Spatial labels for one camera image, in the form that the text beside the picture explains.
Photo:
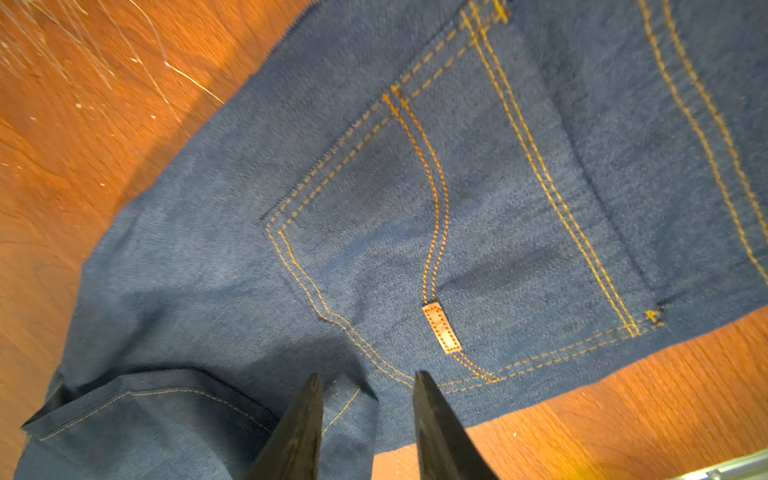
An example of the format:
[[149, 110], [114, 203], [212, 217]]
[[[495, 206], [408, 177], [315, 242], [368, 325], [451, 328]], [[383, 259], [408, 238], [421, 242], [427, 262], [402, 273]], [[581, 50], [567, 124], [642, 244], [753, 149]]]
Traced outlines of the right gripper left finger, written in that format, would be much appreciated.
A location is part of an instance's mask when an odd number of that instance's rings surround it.
[[323, 384], [311, 374], [245, 479], [316, 479], [323, 422]]

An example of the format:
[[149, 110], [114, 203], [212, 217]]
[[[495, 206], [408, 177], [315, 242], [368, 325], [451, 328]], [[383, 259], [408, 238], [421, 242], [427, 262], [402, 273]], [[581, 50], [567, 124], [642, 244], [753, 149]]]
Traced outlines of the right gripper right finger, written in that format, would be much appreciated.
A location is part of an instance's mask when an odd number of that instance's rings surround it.
[[498, 478], [427, 371], [416, 372], [413, 408], [422, 479]]

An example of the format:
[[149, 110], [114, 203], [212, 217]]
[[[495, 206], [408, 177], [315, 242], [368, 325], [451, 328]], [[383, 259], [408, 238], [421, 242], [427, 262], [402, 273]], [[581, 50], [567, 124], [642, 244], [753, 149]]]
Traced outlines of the blue denim jeans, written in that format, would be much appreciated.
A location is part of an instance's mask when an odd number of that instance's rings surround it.
[[320, 477], [767, 303], [763, 1], [321, 1], [83, 270], [19, 479]]

